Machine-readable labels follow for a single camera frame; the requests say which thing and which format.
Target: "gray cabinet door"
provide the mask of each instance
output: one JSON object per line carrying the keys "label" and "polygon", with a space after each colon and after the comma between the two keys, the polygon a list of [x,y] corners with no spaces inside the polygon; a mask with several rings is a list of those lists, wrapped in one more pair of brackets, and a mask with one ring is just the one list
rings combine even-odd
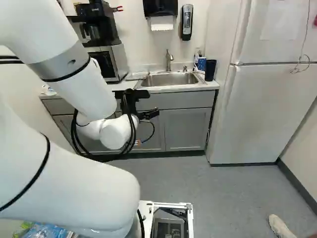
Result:
{"label": "gray cabinet door", "polygon": [[[121,116],[121,113],[115,113],[116,117]],[[133,147],[131,153],[146,153],[146,152],[162,152],[165,151],[165,142],[163,137],[163,131],[159,124],[160,116],[151,119],[155,127],[155,131],[151,139],[148,141],[141,143],[140,141],[144,141],[149,138],[153,132],[153,127],[148,122],[140,122],[137,128],[137,136],[136,143]]]}
{"label": "gray cabinet door", "polygon": [[211,108],[161,112],[166,151],[204,150]]}
{"label": "gray cabinet door", "polygon": [[[73,115],[65,115],[65,116],[53,116],[53,119],[61,132],[64,134],[66,139],[70,142],[70,144],[73,146],[73,143],[71,141],[70,136],[70,127],[71,122],[73,120]],[[102,145],[102,143],[99,140],[92,140],[84,135],[82,135],[80,132],[78,132],[78,137],[80,139],[80,142],[85,146],[85,148],[95,154],[95,155],[102,155],[102,154],[117,154],[119,151],[110,150]]]}

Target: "blue cup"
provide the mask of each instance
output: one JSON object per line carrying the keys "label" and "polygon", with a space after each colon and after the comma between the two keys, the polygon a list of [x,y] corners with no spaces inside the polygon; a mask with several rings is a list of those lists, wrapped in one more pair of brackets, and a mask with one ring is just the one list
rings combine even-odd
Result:
{"label": "blue cup", "polygon": [[201,71],[206,71],[206,61],[207,61],[206,57],[198,57],[197,68]]}

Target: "black tumbler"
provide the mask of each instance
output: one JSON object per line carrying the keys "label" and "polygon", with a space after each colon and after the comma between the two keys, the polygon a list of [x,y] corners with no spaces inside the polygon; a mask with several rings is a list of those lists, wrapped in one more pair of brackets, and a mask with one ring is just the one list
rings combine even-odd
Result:
{"label": "black tumbler", "polygon": [[206,61],[205,81],[213,81],[214,72],[216,70],[217,60],[208,59]]}

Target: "paper towel dispenser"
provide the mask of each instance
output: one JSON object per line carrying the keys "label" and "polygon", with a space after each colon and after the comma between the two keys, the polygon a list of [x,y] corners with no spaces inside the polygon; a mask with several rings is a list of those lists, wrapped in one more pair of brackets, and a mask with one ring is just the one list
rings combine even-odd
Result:
{"label": "paper towel dispenser", "polygon": [[143,0],[145,17],[177,16],[178,0]]}

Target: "refrigerator door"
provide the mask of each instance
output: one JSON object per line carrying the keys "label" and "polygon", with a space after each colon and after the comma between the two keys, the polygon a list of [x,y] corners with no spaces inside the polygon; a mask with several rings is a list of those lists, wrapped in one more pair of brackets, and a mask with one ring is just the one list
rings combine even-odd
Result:
{"label": "refrigerator door", "polygon": [[236,75],[211,164],[276,161],[317,96],[317,64],[290,74],[294,66],[230,67]]}
{"label": "refrigerator door", "polygon": [[[242,0],[231,63],[297,62],[308,5],[309,0]],[[316,12],[317,1],[311,0],[304,48],[311,61],[317,61]]]}

